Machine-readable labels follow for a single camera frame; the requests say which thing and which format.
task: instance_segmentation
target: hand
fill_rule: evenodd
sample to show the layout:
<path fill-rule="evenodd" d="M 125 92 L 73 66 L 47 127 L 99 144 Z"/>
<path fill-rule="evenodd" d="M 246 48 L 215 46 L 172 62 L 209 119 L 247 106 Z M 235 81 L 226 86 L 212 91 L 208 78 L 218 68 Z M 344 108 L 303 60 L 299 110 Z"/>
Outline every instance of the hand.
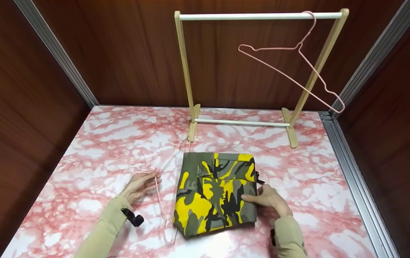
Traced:
<path fill-rule="evenodd" d="M 292 210 L 272 186 L 265 184 L 258 189 L 258 195 L 242 195 L 244 201 L 261 204 L 266 207 L 274 207 L 280 217 L 292 216 Z"/>
<path fill-rule="evenodd" d="M 129 204 L 133 204 L 141 196 L 156 188 L 154 180 L 157 180 L 157 183 L 162 182 L 161 175 L 158 172 L 134 174 L 120 195 L 126 198 Z"/>

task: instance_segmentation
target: person's left hand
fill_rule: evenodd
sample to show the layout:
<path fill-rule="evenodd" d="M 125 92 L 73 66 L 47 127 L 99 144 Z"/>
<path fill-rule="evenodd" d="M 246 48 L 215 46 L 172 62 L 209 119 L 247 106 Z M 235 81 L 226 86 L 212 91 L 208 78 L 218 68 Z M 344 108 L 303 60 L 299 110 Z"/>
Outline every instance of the person's left hand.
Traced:
<path fill-rule="evenodd" d="M 120 195 L 126 198 L 129 204 L 132 204 L 147 192 L 156 188 L 154 180 L 157 180 L 157 183 L 162 182 L 161 175 L 158 172 L 134 174 Z"/>

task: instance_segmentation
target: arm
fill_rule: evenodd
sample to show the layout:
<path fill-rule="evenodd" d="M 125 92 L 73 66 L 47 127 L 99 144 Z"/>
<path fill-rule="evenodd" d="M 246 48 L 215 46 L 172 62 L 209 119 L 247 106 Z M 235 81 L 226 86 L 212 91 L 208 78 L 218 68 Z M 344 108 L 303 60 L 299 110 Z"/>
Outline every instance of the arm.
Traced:
<path fill-rule="evenodd" d="M 275 221 L 275 242 L 279 258 L 306 258 L 304 237 L 299 224 L 292 216 Z"/>
<path fill-rule="evenodd" d="M 299 224 L 292 217 L 292 210 L 287 202 L 269 185 L 258 189 L 258 196 L 242 195 L 245 201 L 273 207 L 280 216 L 275 221 L 275 243 L 279 258 L 306 258 L 304 237 Z"/>
<path fill-rule="evenodd" d="M 121 208 L 132 210 L 123 196 L 110 200 L 90 235 L 81 244 L 74 258 L 105 258 L 126 221 Z"/>
<path fill-rule="evenodd" d="M 105 258 L 127 219 L 120 209 L 133 210 L 130 204 L 156 189 L 161 181 L 157 172 L 133 175 L 123 192 L 112 198 L 105 207 L 94 229 L 74 254 L 74 258 Z"/>

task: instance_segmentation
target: metal corner post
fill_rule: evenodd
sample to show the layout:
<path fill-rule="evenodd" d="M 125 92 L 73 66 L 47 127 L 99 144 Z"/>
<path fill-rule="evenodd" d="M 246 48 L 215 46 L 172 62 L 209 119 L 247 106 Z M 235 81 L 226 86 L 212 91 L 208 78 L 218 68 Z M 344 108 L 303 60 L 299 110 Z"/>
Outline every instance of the metal corner post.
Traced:
<path fill-rule="evenodd" d="M 340 97 L 346 106 L 350 104 L 409 26 L 410 0 L 405 0 L 340 93 Z M 336 100 L 333 103 L 333 108 L 338 109 L 340 107 L 340 103 Z M 340 115 L 333 113 L 331 109 L 329 111 L 335 119 Z"/>
<path fill-rule="evenodd" d="M 328 112 L 319 112 L 331 146 L 344 173 L 350 192 L 378 258 L 399 258 L 395 244 L 351 153 L 337 122 Z"/>
<path fill-rule="evenodd" d="M 84 98 L 90 108 L 97 106 L 99 104 L 97 99 L 81 77 L 70 57 L 66 54 L 66 51 L 63 49 L 33 1 L 14 0 L 14 2 L 46 45 L 47 49 L 49 49 L 51 54 L 57 60 L 63 71 L 76 87 L 77 91 L 81 94 L 82 98 Z"/>

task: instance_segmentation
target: folded camouflage pants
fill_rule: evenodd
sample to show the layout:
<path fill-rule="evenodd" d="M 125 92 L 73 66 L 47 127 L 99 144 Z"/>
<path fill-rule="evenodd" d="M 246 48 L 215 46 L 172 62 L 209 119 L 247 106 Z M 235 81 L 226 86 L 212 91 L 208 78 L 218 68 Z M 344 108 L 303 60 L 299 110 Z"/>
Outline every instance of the folded camouflage pants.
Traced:
<path fill-rule="evenodd" d="M 257 172 L 250 154 L 187 152 L 178 181 L 173 223 L 185 236 L 256 222 Z"/>

